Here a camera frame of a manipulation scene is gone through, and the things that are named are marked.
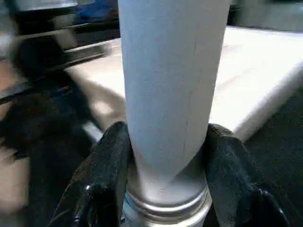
cardboard tube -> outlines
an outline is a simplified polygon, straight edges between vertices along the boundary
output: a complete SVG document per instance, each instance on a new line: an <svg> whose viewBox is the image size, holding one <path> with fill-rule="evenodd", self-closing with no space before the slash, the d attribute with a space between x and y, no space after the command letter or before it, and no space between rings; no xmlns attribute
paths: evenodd
<svg viewBox="0 0 303 227"><path fill-rule="evenodd" d="M206 187L192 159L206 135L228 8L229 0L119 0L135 157L128 191L145 205L182 204Z"/></svg>

black surface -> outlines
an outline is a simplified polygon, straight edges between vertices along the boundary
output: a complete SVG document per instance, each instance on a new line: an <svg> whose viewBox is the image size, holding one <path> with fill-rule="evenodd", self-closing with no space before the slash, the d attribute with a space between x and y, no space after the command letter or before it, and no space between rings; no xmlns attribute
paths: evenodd
<svg viewBox="0 0 303 227"><path fill-rule="evenodd" d="M75 172L50 226L120 226L131 153L127 125L117 122Z"/></svg>
<svg viewBox="0 0 303 227"><path fill-rule="evenodd" d="M303 86L245 144L290 222L303 226Z"/></svg>
<svg viewBox="0 0 303 227"><path fill-rule="evenodd" d="M219 125L209 126L204 164L221 227L291 226L293 216L284 213L289 208L281 206L275 186L264 181L251 154L232 132Z"/></svg>

white cylinder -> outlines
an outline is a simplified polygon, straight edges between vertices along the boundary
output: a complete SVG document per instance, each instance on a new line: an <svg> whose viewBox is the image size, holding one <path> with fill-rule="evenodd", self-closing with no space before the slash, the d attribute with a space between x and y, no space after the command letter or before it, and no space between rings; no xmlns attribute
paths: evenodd
<svg viewBox="0 0 303 227"><path fill-rule="evenodd" d="M119 0L129 189L145 203L197 196L182 198L175 181L205 139L228 8L229 0ZM181 194L205 187L181 178Z"/></svg>

blue object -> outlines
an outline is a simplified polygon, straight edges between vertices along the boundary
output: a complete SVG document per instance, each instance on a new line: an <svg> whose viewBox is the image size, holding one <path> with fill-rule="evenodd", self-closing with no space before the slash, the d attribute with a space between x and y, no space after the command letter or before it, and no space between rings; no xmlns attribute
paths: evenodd
<svg viewBox="0 0 303 227"><path fill-rule="evenodd" d="M82 4L76 10L76 24L103 22L117 9L116 0L95 0L90 4Z"/></svg>

